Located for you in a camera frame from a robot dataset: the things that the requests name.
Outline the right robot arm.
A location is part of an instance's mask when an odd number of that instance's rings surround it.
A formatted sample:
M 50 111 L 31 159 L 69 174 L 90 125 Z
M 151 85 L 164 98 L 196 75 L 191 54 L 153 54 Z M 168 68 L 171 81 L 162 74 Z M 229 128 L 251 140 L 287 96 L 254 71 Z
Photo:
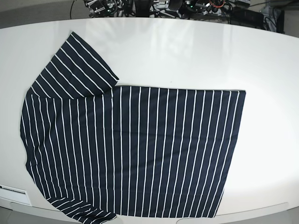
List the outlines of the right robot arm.
M 84 0 L 85 7 L 89 9 L 89 17 L 114 17 L 117 11 L 122 10 L 122 0 Z

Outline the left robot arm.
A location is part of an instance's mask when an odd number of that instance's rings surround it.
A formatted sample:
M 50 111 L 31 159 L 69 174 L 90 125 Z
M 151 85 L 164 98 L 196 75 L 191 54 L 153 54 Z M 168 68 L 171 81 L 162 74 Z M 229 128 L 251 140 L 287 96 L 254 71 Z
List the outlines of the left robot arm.
M 227 16 L 233 10 L 229 0 L 184 0 L 180 12 L 191 16 Z

